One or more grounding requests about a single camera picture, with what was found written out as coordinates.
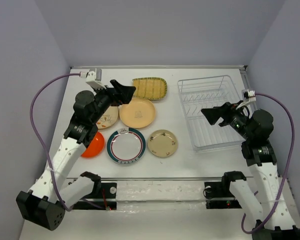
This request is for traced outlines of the cream plate orange pattern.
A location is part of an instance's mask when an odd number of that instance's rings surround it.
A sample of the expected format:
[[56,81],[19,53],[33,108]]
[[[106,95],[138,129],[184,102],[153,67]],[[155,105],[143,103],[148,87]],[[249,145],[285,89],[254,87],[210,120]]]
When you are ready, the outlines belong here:
[[101,118],[97,121],[96,125],[99,130],[103,130],[114,125],[119,119],[119,107],[110,106]]

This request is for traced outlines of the plain yellow round plate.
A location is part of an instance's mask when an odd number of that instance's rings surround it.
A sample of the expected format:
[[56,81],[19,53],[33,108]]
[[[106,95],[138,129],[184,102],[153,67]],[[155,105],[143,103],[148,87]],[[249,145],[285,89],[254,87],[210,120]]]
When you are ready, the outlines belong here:
[[150,100],[134,97],[129,104],[120,107],[119,116],[126,126],[141,129],[155,120],[156,109]]

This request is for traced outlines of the bamboo pattern tray plate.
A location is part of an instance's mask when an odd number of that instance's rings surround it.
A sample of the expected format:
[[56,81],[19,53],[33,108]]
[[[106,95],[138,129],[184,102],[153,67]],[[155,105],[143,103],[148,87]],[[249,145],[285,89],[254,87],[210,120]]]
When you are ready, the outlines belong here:
[[133,96],[150,101],[161,100],[167,95],[167,82],[160,77],[141,77],[132,80],[136,88]]

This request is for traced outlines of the white plate green red rim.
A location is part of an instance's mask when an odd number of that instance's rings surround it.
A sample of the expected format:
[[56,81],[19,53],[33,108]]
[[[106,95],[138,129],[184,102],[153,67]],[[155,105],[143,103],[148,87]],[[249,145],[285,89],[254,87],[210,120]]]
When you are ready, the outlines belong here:
[[113,132],[106,144],[106,151],[110,159],[123,166],[138,162],[146,148],[144,135],[131,127],[120,128]]

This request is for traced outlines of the small cream floral plate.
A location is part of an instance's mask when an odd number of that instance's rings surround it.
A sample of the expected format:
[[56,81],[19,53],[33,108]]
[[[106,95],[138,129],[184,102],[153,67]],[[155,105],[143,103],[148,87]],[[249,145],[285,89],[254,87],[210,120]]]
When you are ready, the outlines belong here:
[[178,140],[171,131],[159,129],[149,136],[147,147],[153,155],[160,158],[167,158],[177,151]]

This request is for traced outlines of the orange plastic bowl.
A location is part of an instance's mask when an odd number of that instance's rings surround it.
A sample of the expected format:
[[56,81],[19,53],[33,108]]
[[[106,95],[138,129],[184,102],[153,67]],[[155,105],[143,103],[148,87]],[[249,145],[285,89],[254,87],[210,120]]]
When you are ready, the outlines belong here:
[[103,151],[104,147],[105,138],[100,132],[97,132],[93,140],[90,142],[90,145],[81,155],[81,157],[86,159],[94,158]]

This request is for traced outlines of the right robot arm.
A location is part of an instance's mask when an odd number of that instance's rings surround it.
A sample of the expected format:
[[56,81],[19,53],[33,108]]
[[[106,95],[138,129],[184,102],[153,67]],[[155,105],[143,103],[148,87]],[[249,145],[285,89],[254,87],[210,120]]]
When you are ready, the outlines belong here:
[[226,102],[221,106],[201,109],[210,125],[230,126],[244,138],[241,152],[257,186],[254,194],[242,172],[225,172],[220,190],[225,196],[234,196],[245,217],[253,224],[248,233],[254,240],[300,240],[300,228],[292,218],[282,196],[284,178],[278,175],[275,151],[269,136],[274,130],[273,116],[256,110],[244,114],[242,101]]

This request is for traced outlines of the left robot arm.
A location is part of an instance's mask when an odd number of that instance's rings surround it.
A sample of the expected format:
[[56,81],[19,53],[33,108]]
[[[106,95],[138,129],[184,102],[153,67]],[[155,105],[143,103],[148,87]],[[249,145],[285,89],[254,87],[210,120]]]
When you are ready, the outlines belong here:
[[100,194],[100,176],[88,171],[68,187],[63,188],[63,184],[97,134],[97,122],[102,115],[110,106],[129,104],[136,91],[135,86],[124,86],[115,79],[110,83],[112,87],[89,81],[93,91],[83,90],[75,96],[74,113],[54,157],[47,158],[48,167],[35,184],[16,197],[25,220],[53,231],[62,222],[65,212],[81,198]]

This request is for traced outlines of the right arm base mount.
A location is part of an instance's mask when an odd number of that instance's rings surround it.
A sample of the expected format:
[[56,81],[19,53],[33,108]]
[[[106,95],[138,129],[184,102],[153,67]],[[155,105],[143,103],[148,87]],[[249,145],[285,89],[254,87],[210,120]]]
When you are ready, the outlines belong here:
[[229,192],[224,190],[220,181],[207,181],[202,191],[208,210],[241,209],[239,202]]

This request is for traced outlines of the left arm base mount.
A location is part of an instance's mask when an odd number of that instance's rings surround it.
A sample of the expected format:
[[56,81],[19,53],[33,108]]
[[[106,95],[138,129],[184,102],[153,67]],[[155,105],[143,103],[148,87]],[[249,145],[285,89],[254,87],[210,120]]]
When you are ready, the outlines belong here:
[[100,189],[93,189],[91,194],[86,195],[77,202],[74,210],[111,211],[117,209],[117,183],[101,182]]

